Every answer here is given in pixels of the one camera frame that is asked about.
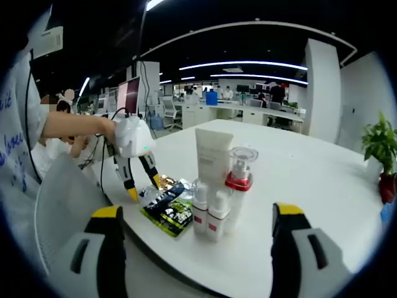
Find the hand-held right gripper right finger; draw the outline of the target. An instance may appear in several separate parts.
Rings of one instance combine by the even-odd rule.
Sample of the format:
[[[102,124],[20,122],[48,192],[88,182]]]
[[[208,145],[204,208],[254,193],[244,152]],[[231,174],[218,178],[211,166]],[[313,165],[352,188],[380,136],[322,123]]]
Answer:
[[[334,297],[351,277],[342,250],[297,206],[273,204],[272,297]]]

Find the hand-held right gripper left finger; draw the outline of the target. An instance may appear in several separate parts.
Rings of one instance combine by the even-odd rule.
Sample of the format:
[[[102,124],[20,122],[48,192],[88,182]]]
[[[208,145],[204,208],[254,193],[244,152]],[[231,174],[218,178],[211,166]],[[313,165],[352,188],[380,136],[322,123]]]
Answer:
[[[61,297],[126,297],[123,209],[95,211],[83,232],[74,234],[57,257]]]

